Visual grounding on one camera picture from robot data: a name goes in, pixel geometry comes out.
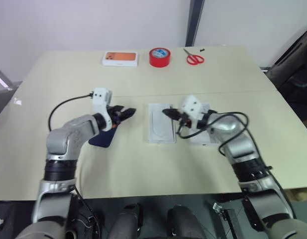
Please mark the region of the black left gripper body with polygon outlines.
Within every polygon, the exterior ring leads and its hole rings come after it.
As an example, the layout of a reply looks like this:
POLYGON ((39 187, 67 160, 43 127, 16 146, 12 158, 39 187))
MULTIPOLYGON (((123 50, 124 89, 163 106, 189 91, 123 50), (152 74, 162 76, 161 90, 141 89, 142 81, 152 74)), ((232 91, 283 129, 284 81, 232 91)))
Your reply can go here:
POLYGON ((116 105, 116 106, 109 106, 107 108, 107 112, 111 118, 112 125, 113 126, 118 126, 121 124, 121 112, 123 110, 124 106, 116 105))

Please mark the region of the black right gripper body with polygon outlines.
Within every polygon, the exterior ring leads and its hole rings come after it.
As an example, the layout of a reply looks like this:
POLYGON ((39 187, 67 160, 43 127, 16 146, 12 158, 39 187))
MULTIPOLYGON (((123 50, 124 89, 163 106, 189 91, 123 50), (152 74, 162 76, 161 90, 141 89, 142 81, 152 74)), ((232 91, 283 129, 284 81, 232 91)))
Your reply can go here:
POLYGON ((192 121, 189 118, 189 115, 186 113, 177 113, 177 121, 179 123, 179 126, 181 127, 192 127, 192 121))

